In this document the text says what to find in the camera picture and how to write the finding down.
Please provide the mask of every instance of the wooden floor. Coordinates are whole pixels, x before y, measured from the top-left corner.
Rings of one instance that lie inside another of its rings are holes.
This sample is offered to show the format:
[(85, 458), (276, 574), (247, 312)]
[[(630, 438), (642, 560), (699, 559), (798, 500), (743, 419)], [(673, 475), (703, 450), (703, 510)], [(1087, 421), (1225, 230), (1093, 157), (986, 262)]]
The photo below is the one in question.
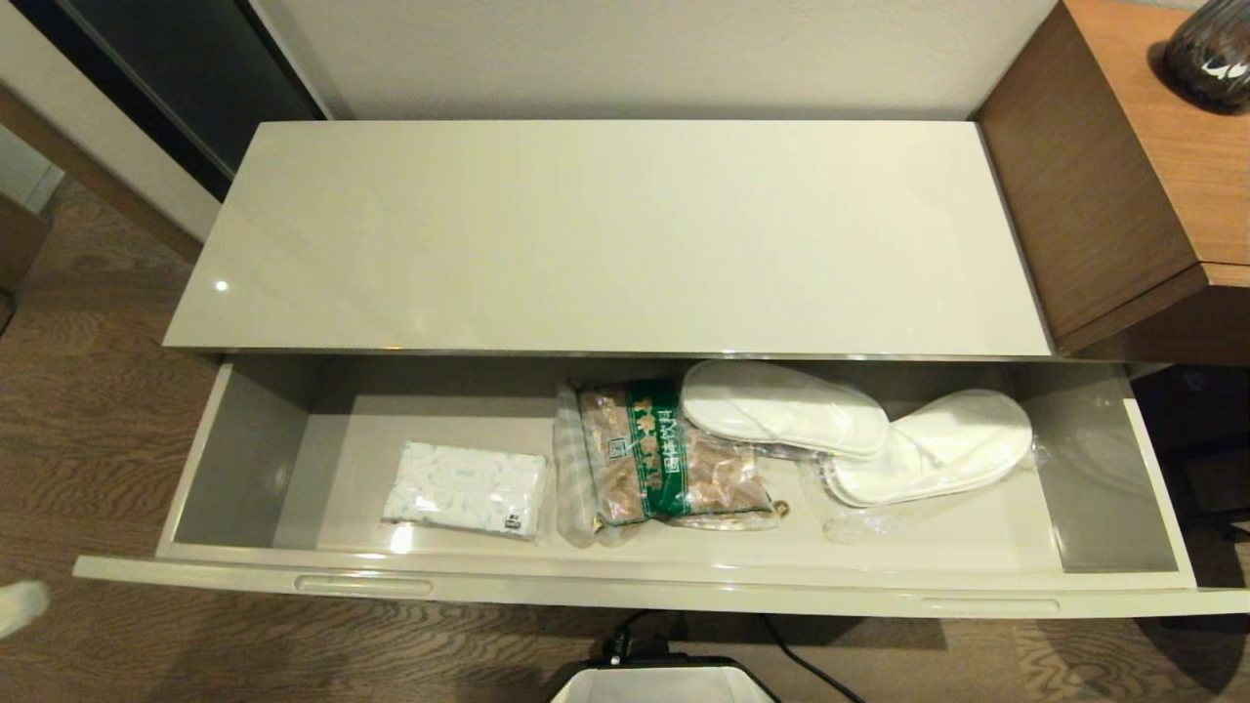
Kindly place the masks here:
[[(59, 193), (0, 336), (0, 584), (38, 578), (52, 592), (42, 619), (0, 642), (0, 700), (544, 700), (622, 612), (70, 578), (79, 553), (156, 544), (214, 374), (211, 359), (159, 345), (188, 273), (82, 189)], [(1231, 545), (1199, 542), (1214, 578), (1244, 578)], [(735, 657), (785, 700), (838, 699), (752, 618), (684, 620), (656, 615), (636, 632)], [(1250, 700), (1241, 619), (778, 623), (870, 702)]]

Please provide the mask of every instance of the green label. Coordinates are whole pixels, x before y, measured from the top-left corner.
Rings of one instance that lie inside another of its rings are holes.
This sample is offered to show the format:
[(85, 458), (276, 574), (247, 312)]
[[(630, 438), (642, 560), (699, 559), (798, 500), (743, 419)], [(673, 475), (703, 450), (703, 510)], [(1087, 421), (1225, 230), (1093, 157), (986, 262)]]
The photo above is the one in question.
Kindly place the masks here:
[(646, 494), (646, 517), (688, 515), (686, 443), (678, 422), (679, 393), (672, 380), (640, 380), (625, 388), (638, 482)]

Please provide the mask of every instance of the drawer handle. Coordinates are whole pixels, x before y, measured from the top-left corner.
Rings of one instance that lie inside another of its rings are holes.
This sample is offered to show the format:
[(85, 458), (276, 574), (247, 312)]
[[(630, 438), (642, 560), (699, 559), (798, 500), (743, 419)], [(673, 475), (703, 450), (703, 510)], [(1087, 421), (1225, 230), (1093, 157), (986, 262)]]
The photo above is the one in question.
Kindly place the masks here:
[(434, 582), (408, 578), (305, 575), (295, 578), (295, 590), (312, 595), (429, 598), (434, 593)]
[(1048, 615), (1059, 613), (1059, 600), (1044, 598), (925, 598), (925, 609), (946, 615)]

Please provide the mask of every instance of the vase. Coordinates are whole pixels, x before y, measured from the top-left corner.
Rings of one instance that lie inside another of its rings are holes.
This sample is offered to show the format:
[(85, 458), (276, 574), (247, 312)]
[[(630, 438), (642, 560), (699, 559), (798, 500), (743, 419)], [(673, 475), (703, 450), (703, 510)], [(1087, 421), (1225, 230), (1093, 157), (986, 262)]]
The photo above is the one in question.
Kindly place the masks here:
[(1196, 103), (1220, 111), (1250, 104), (1250, 0), (1210, 0), (1176, 29), (1168, 73)]

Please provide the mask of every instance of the open drawer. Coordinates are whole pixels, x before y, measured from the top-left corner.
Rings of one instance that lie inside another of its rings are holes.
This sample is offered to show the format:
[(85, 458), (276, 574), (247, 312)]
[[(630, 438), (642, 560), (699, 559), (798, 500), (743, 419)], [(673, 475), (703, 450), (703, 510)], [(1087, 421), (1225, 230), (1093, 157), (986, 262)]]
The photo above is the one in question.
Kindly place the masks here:
[(796, 362), (891, 418), (962, 388), (1015, 397), (1036, 470), (860, 544), (828, 542), (794, 464), (768, 460), (791, 513), (756, 533), (649, 523), (579, 548), (549, 492), (535, 543), (380, 522), (406, 440), (551, 453), (556, 384), (664, 359), (254, 354), (220, 370), (154, 559), (81, 557), (75, 574), (279, 593), (894, 617), (1250, 612), (1200, 589), (1119, 367)]

